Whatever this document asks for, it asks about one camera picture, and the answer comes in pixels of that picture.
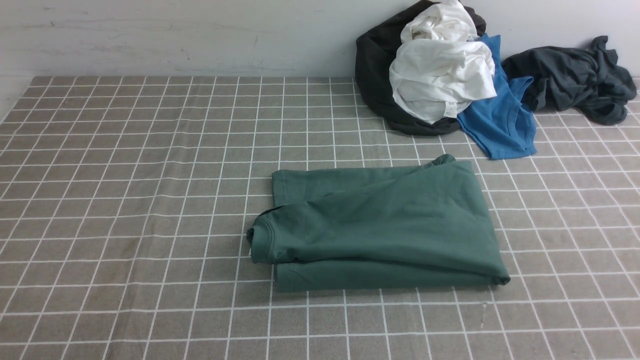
clothing tag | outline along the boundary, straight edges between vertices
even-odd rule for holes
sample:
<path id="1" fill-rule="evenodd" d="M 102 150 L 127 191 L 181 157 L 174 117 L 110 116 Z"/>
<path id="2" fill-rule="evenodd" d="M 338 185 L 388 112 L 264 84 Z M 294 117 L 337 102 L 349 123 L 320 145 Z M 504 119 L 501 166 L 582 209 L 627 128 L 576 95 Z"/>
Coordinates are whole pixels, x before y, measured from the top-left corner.
<path id="1" fill-rule="evenodd" d="M 458 117 L 458 104 L 455 102 L 445 102 L 444 117 Z"/>

blue t-shirt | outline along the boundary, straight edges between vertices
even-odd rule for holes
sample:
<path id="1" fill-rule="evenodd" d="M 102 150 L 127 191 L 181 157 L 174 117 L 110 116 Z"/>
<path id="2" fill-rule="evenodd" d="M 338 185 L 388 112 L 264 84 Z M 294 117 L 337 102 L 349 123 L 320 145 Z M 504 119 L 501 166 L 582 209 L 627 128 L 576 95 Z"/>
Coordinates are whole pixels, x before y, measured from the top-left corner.
<path id="1" fill-rule="evenodd" d="M 458 122 L 492 160 L 533 155 L 536 153 L 533 145 L 536 121 L 531 111 L 522 105 L 522 96 L 533 78 L 509 81 L 500 65 L 500 35 L 483 35 L 480 41 L 489 47 L 495 62 L 493 85 L 497 96 L 472 102 L 458 114 Z"/>

pile of clothes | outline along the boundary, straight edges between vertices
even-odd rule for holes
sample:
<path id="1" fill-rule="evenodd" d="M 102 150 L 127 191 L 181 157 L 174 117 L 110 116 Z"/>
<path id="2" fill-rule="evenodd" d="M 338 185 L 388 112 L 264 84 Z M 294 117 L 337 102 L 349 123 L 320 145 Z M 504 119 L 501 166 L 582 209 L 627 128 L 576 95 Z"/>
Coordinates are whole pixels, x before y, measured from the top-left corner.
<path id="1" fill-rule="evenodd" d="M 356 41 L 362 98 L 392 129 L 444 135 L 462 129 L 491 159 L 536 152 L 532 112 L 577 108 L 604 125 L 623 121 L 636 96 L 607 37 L 588 49 L 541 47 L 500 63 L 500 36 L 458 0 L 422 0 Z"/>

white wall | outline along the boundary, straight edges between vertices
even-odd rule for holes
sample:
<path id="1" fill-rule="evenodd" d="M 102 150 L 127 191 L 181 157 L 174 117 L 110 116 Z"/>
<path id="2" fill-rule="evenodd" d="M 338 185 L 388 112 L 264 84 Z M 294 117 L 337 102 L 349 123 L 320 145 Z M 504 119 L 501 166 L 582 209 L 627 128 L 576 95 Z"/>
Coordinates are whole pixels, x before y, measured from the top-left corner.
<path id="1" fill-rule="evenodd" d="M 16 0 L 0 76 L 350 76 L 355 38 L 413 0 Z M 503 56 L 606 34 L 640 75 L 640 0 L 463 0 Z"/>

folded green shirt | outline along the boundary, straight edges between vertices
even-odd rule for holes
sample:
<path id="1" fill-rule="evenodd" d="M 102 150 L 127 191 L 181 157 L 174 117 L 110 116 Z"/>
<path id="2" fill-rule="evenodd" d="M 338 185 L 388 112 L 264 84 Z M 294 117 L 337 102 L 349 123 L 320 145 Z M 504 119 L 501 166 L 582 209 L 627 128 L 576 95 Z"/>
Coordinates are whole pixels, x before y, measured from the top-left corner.
<path id="1" fill-rule="evenodd" d="M 273 173 L 275 207 L 247 233 L 280 291 L 506 284 L 466 161 Z"/>

